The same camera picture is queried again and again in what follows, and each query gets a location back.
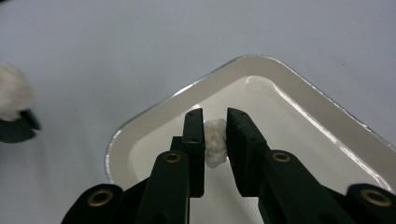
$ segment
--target white table surface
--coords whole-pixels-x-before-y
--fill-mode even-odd
[[[106,183],[127,119],[245,54],[286,63],[396,145],[396,2],[10,0],[0,62],[35,88],[42,131],[0,144],[0,223],[60,223]]]

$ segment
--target white cotton ball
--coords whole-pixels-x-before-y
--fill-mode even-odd
[[[33,89],[23,72],[9,63],[0,64],[0,119],[19,119],[20,111],[28,109],[33,100]]]
[[[226,121],[224,119],[206,121],[204,133],[205,162],[213,169],[227,161]]]

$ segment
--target screw hole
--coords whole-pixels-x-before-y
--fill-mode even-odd
[[[88,199],[88,204],[92,207],[102,206],[111,201],[113,192],[110,189],[99,189],[91,194]]]
[[[367,202],[377,206],[389,207],[392,205],[392,201],[386,195],[374,189],[362,189],[361,196]]]
[[[281,162],[288,162],[291,160],[290,156],[288,156],[287,154],[285,154],[283,152],[274,153],[273,159],[276,161],[281,161]]]
[[[177,162],[180,161],[181,157],[180,155],[176,153],[169,153],[165,155],[165,161],[167,162]]]

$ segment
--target white tray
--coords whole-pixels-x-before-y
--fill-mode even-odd
[[[128,189],[149,176],[158,154],[181,136],[184,114],[202,107],[204,120],[247,112],[272,149],[296,155],[324,186],[345,193],[354,183],[396,189],[395,148],[285,64],[244,56],[126,122],[106,153],[110,182]],[[205,196],[191,200],[191,223],[262,223],[257,199],[242,198],[230,164],[205,168]]]

